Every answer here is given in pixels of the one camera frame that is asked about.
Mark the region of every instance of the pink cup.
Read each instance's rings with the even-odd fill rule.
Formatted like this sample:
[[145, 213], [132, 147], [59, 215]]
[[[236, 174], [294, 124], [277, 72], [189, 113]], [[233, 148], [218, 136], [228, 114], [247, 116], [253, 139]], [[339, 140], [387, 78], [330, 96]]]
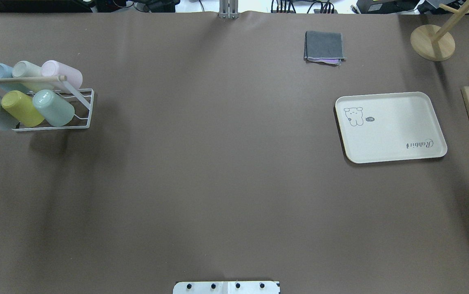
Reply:
[[[75, 89], [80, 89], [80, 86], [82, 86], [82, 73], [78, 69], [74, 69], [69, 65], [65, 65], [55, 60], [44, 62], [40, 73], [42, 73], [42, 76], [65, 75], [68, 78], [68, 82]], [[61, 82], [52, 82], [52, 84], [55, 88], [63, 91], [64, 93], [71, 93], [71, 91], [64, 87]]]

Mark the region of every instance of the gray cloth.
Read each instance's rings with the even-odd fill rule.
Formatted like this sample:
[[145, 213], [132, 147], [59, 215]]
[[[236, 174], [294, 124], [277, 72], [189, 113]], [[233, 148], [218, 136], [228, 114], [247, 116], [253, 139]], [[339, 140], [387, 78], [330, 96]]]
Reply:
[[307, 31], [305, 33], [304, 59], [324, 62], [327, 59], [344, 58], [343, 36], [341, 33], [318, 31]]

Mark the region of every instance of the yellow cup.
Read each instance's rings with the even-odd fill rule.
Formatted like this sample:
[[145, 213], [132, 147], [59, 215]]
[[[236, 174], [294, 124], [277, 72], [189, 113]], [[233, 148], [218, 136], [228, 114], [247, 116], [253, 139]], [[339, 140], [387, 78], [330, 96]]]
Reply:
[[2, 98], [2, 107], [27, 127], [40, 125], [44, 117], [33, 107], [31, 97], [21, 91], [9, 91]]

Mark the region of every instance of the white mount plate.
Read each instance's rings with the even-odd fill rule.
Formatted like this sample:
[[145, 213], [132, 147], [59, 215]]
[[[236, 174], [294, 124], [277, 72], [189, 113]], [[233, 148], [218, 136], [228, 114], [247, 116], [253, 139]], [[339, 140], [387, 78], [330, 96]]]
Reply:
[[344, 96], [335, 104], [345, 154], [354, 163], [438, 158], [447, 144], [421, 92]]
[[280, 294], [278, 281], [179, 282], [173, 294]]

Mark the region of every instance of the tray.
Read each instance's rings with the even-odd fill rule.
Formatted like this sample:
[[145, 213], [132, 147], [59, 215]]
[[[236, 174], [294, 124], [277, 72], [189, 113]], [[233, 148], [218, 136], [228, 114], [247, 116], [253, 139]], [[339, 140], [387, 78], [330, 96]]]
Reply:
[[345, 154], [354, 163], [438, 158], [447, 143], [421, 92], [344, 96], [335, 104]]

